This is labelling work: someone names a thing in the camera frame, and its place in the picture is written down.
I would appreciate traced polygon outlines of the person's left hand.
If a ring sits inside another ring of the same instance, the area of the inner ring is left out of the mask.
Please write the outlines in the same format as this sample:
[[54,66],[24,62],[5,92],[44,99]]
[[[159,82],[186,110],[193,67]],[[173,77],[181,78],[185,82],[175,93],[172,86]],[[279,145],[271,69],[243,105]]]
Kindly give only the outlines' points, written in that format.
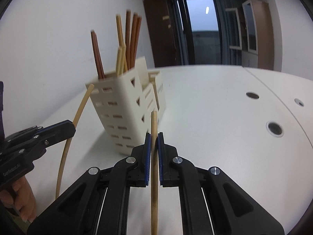
[[19,211],[21,219],[32,223],[37,217],[37,204],[31,186],[25,176],[12,184],[12,189],[16,193],[13,199],[7,190],[1,191],[1,202],[7,208],[15,207]]

